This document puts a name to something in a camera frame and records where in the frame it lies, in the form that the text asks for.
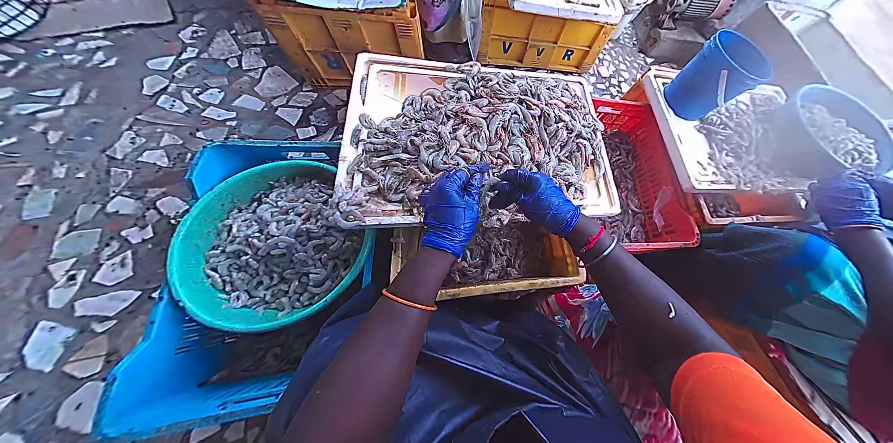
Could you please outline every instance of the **plastic container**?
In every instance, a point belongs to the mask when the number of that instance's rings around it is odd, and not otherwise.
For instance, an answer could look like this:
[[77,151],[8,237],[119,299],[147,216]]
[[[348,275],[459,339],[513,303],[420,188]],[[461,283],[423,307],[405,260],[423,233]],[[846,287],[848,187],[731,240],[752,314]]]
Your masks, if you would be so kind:
[[[632,101],[603,98],[592,100],[597,117],[606,132],[621,130],[630,135],[636,148],[636,181],[639,200],[645,212],[645,243],[625,243],[631,253],[648,253],[694,247],[701,242],[695,220],[684,206],[684,193],[676,179],[670,154],[664,146],[651,106]],[[655,221],[654,205],[664,195],[658,209],[663,227]]]
[[484,0],[478,61],[586,73],[616,25],[512,10],[508,0]]
[[714,218],[704,199],[707,194],[686,194],[698,228],[720,228],[730,223],[793,223],[809,218],[796,194],[731,194],[741,206],[740,216]]
[[[212,142],[196,154],[187,182],[205,190],[198,198],[246,168],[294,158],[336,161],[338,151],[335,142]],[[365,261],[364,277],[370,277],[372,256]],[[133,441],[272,412],[292,373],[205,385],[237,337],[196,322],[163,288],[143,340],[106,379],[92,437]]]
[[220,292],[207,282],[203,271],[205,253],[217,237],[217,227],[229,211],[280,178],[309,177],[334,181],[336,169],[313,161],[279,161],[233,175],[198,200],[177,227],[168,250],[167,282],[171,292],[196,321],[212,328],[237,333],[262,333],[300,322],[319,312],[343,293],[363,269],[373,245],[374,232],[365,231],[363,245],[350,271],[322,300],[277,318],[278,311],[258,313],[250,308],[224,308]]
[[[394,237],[403,238],[402,243],[392,243],[390,280],[394,280],[400,268],[415,255],[421,242],[421,227],[396,228]],[[545,234],[545,254],[550,261],[548,274],[531,274],[518,279],[487,281],[462,286],[442,288],[438,291],[438,301],[464,298],[465,296],[494,295],[512,291],[531,289],[561,288],[576,286],[586,282],[586,269],[580,266],[577,255],[570,244],[557,235]]]
[[728,71],[723,102],[766,83],[773,64],[753,42],[729,29],[716,32],[664,88],[664,98],[678,117],[698,120],[717,109],[720,72]]
[[807,103],[825,106],[834,117],[844,118],[848,126],[875,141],[879,163],[874,172],[885,174],[893,168],[893,138],[884,122],[853,96],[830,85],[814,83],[797,91],[776,114],[775,126],[783,131],[784,137],[779,138],[774,154],[791,173],[819,179],[839,174],[848,167],[828,152],[806,126],[800,107]]
[[317,87],[347,87],[360,52],[424,59],[415,0],[367,11],[248,0],[301,75]]

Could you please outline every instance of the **wet floor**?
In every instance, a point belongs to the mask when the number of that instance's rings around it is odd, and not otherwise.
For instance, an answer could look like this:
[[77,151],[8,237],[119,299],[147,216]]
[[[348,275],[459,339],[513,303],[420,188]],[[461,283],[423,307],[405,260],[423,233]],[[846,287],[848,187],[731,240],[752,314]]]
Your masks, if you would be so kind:
[[[0,43],[2,443],[87,437],[164,281],[196,150],[340,139],[347,91],[306,84],[245,0],[167,1],[170,23]],[[645,68],[624,35],[586,77],[619,97]],[[163,439],[252,443],[261,424]]]

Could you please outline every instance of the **hand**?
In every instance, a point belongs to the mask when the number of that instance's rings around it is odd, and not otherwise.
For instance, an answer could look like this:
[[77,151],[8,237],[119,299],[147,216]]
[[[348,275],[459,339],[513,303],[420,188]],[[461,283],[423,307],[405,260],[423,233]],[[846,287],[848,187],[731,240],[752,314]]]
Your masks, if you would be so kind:
[[824,178],[809,187],[810,205],[828,228],[884,228],[872,182],[876,176],[858,169]]
[[480,218],[480,185],[489,164],[453,169],[421,196],[425,235],[421,245],[462,256]]
[[506,209],[517,203],[530,221],[561,237],[580,220],[579,206],[571,203],[548,174],[509,169],[499,179],[502,183],[490,199],[491,208]]

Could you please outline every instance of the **blue plastic bucket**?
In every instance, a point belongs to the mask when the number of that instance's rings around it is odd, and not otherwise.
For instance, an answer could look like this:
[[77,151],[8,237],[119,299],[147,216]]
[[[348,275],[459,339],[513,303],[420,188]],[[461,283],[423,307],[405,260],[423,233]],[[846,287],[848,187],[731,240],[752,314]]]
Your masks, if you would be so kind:
[[773,63],[741,34],[721,29],[664,88],[664,99],[678,117],[698,120],[717,109],[720,72],[728,71],[725,98],[734,99],[773,76]]
[[832,116],[845,119],[848,126],[874,140],[874,149],[878,152],[875,173],[885,174],[893,168],[893,137],[884,122],[860,100],[820,83],[802,87],[775,112],[773,126],[781,137],[773,151],[774,162],[793,175],[810,179],[832,176],[848,167],[815,139],[806,126],[801,106],[808,103],[828,108]]

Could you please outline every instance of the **bracelet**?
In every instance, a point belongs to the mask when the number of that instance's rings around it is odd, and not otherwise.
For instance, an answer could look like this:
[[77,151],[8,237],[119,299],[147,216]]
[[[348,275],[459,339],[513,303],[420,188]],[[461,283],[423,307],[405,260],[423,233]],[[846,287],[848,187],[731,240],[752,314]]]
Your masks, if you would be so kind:
[[602,225],[602,227],[600,229],[598,229],[598,234],[596,234],[596,236],[594,236],[594,237],[589,238],[589,243],[586,244],[585,246],[583,246],[582,249],[580,249],[580,252],[577,253],[577,256],[583,255],[584,253],[586,253],[586,251],[589,251],[590,249],[592,249],[592,247],[595,246],[596,243],[598,242],[598,239],[602,238],[602,234],[604,232],[605,232],[605,226]]
[[410,302],[409,300],[404,300],[403,298],[400,298],[399,296],[392,295],[387,289],[382,289],[381,294],[385,295],[386,297],[390,298],[391,300],[393,300],[397,303],[402,303],[403,305],[412,307],[413,309],[419,309],[420,311],[434,312],[434,311],[438,310],[437,305],[422,305],[420,303]]
[[586,263],[586,264],[583,265],[583,266],[586,267],[586,268],[589,268],[589,267],[595,265],[596,263],[599,263],[599,262],[602,260],[602,258],[605,258],[605,256],[609,255],[609,253],[610,253],[611,251],[613,251],[613,248],[616,247],[616,246],[617,246],[617,237],[615,236],[615,237],[614,237],[614,241],[611,243],[611,245],[608,246],[608,248],[605,250],[604,253],[598,255],[598,258],[596,258],[596,259],[593,260],[592,262]]

